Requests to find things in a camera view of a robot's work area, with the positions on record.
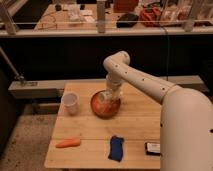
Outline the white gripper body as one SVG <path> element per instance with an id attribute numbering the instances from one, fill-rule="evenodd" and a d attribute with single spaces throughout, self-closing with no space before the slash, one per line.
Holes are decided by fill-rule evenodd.
<path id="1" fill-rule="evenodd" d="M 110 101 L 116 101 L 121 98 L 121 83 L 108 82 L 106 84 L 106 96 Z"/>

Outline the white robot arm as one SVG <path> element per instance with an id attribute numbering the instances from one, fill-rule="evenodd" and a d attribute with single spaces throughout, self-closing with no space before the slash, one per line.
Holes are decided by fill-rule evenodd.
<path id="1" fill-rule="evenodd" d="M 126 81 L 161 105 L 160 171 L 213 171 L 213 103 L 203 93 L 183 88 L 129 66 L 125 51 L 107 57 L 107 86 Z"/>

